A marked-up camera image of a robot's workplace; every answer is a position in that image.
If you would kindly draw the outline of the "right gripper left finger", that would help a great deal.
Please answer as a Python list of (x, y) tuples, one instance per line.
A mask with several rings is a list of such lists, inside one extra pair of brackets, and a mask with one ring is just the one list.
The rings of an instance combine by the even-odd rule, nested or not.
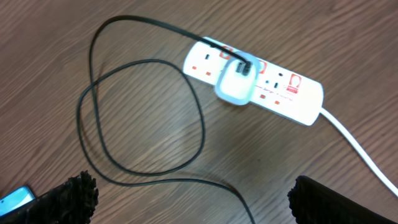
[(88, 224), (98, 204), (96, 179), (87, 171), (1, 217), (1, 224)]

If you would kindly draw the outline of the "Samsung Galaxy smartphone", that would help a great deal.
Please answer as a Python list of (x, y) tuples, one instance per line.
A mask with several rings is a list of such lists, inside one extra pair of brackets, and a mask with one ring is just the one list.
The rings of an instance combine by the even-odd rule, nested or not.
[(35, 195), (27, 185), (19, 187), (1, 199), (0, 216), (10, 213), (34, 199)]

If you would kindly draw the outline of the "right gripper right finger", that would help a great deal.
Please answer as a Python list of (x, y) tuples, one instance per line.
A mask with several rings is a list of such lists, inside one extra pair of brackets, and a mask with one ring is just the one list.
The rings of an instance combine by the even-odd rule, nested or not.
[(304, 175), (288, 200), (298, 224), (397, 224)]

